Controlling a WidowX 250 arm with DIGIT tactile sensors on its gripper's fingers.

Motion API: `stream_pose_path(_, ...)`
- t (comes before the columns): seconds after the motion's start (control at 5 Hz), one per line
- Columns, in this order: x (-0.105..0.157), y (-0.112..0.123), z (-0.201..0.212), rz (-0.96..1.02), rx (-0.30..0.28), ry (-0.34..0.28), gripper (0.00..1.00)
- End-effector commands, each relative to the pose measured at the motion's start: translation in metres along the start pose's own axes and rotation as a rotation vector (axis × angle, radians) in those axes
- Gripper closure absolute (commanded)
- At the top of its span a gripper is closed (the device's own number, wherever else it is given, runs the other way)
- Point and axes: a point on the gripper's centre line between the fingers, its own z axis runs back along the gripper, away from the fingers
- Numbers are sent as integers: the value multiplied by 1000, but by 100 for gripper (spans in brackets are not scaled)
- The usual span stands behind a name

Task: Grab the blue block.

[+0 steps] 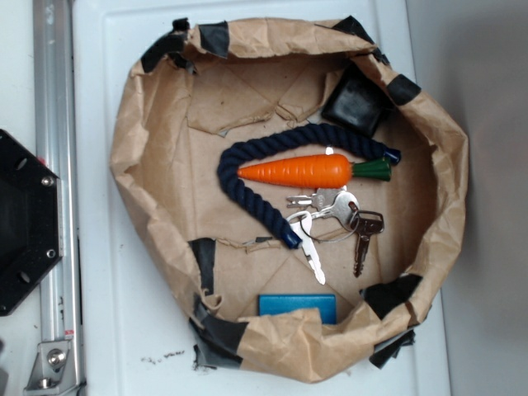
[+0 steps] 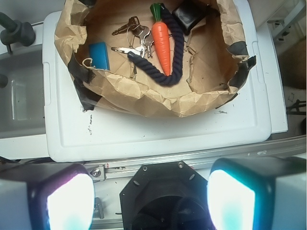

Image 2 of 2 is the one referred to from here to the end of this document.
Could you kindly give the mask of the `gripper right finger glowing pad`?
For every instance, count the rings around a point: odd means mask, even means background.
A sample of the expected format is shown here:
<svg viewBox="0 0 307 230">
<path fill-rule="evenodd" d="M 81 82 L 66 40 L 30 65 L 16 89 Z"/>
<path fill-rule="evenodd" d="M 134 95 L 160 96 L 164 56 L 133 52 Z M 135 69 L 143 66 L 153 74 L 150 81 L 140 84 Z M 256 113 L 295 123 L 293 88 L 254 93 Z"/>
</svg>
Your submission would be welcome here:
<svg viewBox="0 0 307 230">
<path fill-rule="evenodd" d="M 208 178 L 207 203 L 218 230 L 305 230 L 307 160 L 219 158 Z"/>
</svg>

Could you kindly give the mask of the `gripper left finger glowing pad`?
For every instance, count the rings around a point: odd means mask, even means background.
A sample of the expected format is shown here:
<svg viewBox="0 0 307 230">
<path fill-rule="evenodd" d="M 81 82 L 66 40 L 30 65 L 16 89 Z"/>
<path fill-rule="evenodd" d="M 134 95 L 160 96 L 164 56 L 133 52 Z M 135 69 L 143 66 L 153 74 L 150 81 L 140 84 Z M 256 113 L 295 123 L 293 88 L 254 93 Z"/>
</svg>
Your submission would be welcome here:
<svg viewBox="0 0 307 230">
<path fill-rule="evenodd" d="M 7 163 L 0 167 L 0 228 L 88 230 L 94 197 L 79 163 Z"/>
</svg>

